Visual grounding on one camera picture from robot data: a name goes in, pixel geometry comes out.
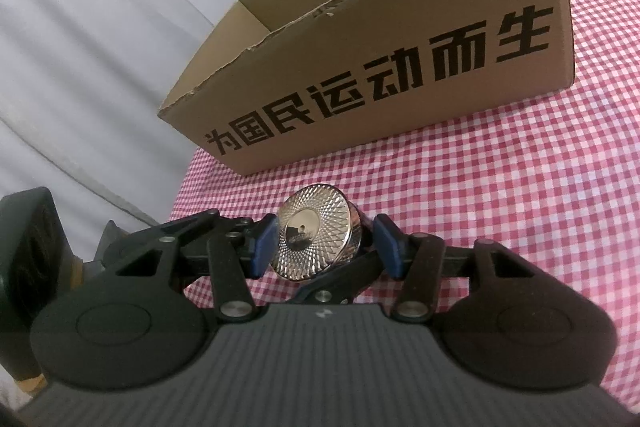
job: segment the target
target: black chinese character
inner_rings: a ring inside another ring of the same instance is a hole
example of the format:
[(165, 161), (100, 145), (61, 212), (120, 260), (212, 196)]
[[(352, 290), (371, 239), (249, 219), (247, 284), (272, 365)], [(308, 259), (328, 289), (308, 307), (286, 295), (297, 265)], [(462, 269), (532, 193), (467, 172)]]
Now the black chinese character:
[(518, 15), (517, 17), (516, 12), (507, 13), (507, 15), (505, 15), (502, 19), (502, 24), (500, 25), (500, 31), (498, 32), (498, 35), (509, 33), (516, 24), (520, 24), (520, 33), (516, 33), (511, 37), (500, 39), (500, 45), (503, 46), (505, 44), (510, 44), (511, 42), (519, 41), (520, 48), (517, 51), (507, 53), (505, 55), (500, 55), (495, 59), (495, 61), (502, 62), (504, 60), (509, 60), (510, 58), (520, 57), (521, 55), (527, 55), (529, 53), (546, 50), (549, 47), (548, 42), (538, 44), (537, 46), (532, 46), (531, 38), (535, 37), (536, 35), (547, 33), (549, 31), (549, 26), (542, 26), (542, 28), (533, 29), (533, 21), (538, 17), (551, 15), (553, 12), (553, 7), (538, 10), (536, 12), (535, 6), (525, 6), (522, 9), (522, 15)]
[(284, 124), (291, 120), (300, 120), (303, 123), (314, 123), (313, 119), (307, 116), (309, 114), (308, 109), (298, 109), (299, 107), (305, 107), (300, 95), (296, 92), (285, 96), (275, 102), (271, 102), (265, 105), (262, 109), (264, 113), (269, 117), (269, 120), (273, 122), (279, 133), (283, 134), (295, 129), (294, 126), (285, 126)]
[(220, 150), (220, 155), (224, 156), (226, 154), (225, 147), (233, 147), (234, 151), (238, 149), (242, 149), (242, 146), (238, 143), (238, 140), (230, 133), (224, 132), (222, 134), (218, 134), (218, 131), (215, 129), (211, 132), (207, 133), (204, 136), (207, 139), (208, 143), (214, 143), (218, 146)]
[[(355, 87), (358, 84), (357, 80), (352, 79), (348, 82), (338, 84), (337, 86), (333, 85), (345, 78), (349, 78), (350, 76), (351, 71), (346, 71), (345, 73), (338, 74), (329, 80), (320, 82), (321, 87), (332, 86), (324, 91), (320, 91), (316, 86), (309, 86), (306, 88), (311, 95), (311, 98), (318, 104), (318, 107), (325, 118), (329, 118), (336, 114), (364, 105), (364, 98), (358, 88)], [(342, 97), (342, 92), (345, 90), (347, 93)]]
[(229, 122), (229, 127), (236, 131), (242, 141), (247, 145), (273, 138), (274, 134), (257, 111), (250, 112), (234, 121)]
[[(473, 35), (466, 35), (466, 33), (479, 30), (485, 26), (486, 21), (480, 21), (429, 39), (429, 44), (451, 39), (446, 44), (441, 44), (431, 51), (433, 53), (433, 73), (436, 80), (442, 80), (448, 76), (458, 74), (458, 49), (462, 52), (462, 59), (460, 60), (462, 73), (470, 71), (472, 67), (475, 70), (484, 67), (485, 33), (481, 32)], [(473, 66), (471, 65), (472, 45)], [(447, 63), (449, 65), (449, 74), (447, 74)]]
[[(385, 83), (385, 78), (394, 74), (393, 69), (380, 71), (367, 77), (367, 82), (373, 82), (373, 100), (381, 100), (388, 96), (393, 96), (399, 92), (409, 90), (409, 75), (406, 66), (406, 60), (409, 59), (409, 69), (411, 69), (412, 83), (411, 87), (420, 87), (422, 85), (422, 70), (420, 68), (420, 55), (418, 48), (410, 48), (408, 50), (400, 48), (391, 55), (391, 60), (396, 64), (396, 72), (398, 76), (398, 84), (393, 82)], [(389, 62), (388, 55), (377, 58), (363, 65), (363, 68), (370, 70), (382, 64)]]

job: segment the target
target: white curtain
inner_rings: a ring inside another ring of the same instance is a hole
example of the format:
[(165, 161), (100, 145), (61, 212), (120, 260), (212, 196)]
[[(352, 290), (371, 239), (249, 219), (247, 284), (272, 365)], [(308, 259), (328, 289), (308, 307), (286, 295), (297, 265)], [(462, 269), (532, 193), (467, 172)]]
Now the white curtain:
[(156, 117), (234, 0), (0, 0), (0, 196), (46, 185), (76, 255), (165, 221), (194, 146)]

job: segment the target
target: table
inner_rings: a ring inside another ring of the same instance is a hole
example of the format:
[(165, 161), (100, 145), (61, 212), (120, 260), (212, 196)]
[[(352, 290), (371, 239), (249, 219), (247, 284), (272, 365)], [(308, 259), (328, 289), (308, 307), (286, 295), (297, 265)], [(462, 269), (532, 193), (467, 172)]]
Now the table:
[[(259, 218), (324, 182), (407, 232), (462, 247), (491, 237), (609, 313), (619, 346), (603, 386), (640, 406), (640, 0), (571, 6), (570, 89), (246, 178), (198, 150), (172, 219), (212, 207)], [(259, 305), (297, 288), (271, 269), (250, 286)], [(390, 305), (398, 287), (382, 278), (357, 301)], [(207, 279), (185, 293), (212, 305)], [(440, 304), (463, 295), (465, 282), (452, 280)]]

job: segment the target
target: white logo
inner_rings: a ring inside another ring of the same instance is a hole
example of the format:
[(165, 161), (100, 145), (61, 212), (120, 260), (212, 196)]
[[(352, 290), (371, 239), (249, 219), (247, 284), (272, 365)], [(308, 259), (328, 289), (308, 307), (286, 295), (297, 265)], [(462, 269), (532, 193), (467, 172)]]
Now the white logo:
[(330, 309), (325, 308), (324, 310), (322, 310), (321, 312), (316, 312), (316, 315), (318, 317), (320, 317), (321, 319), (325, 319), (327, 318), (329, 315), (333, 315), (334, 312), (332, 312)]

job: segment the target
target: black device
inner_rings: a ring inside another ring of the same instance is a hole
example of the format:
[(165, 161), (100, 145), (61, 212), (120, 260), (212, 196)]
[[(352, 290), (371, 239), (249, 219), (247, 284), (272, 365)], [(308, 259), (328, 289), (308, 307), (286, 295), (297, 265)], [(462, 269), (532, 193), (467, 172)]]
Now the black device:
[[(0, 305), (13, 318), (3, 312), (0, 329), (22, 341), (28, 331), (30, 341), (0, 344), (0, 356), (15, 377), (41, 370), (48, 385), (8, 425), (622, 427), (635, 419), (599, 387), (616, 347), (607, 314), (493, 241), (448, 247), (380, 214), (372, 244), (352, 261), (287, 302), (258, 307), (246, 279), (267, 270), (276, 216), (208, 210), (116, 234), (85, 265), (81, 286), (54, 290), (68, 247), (49, 191), (9, 198), (0, 203)], [(43, 215), (55, 219), (35, 226)], [(46, 261), (31, 265), (24, 245), (34, 233)], [(31, 285), (47, 288), (38, 301), (15, 284), (25, 269), (41, 274), (26, 278)], [(353, 304), (383, 269), (404, 281), (391, 311)], [(182, 294), (203, 275), (212, 309)], [(436, 313), (443, 277), (468, 278), (470, 294)]]

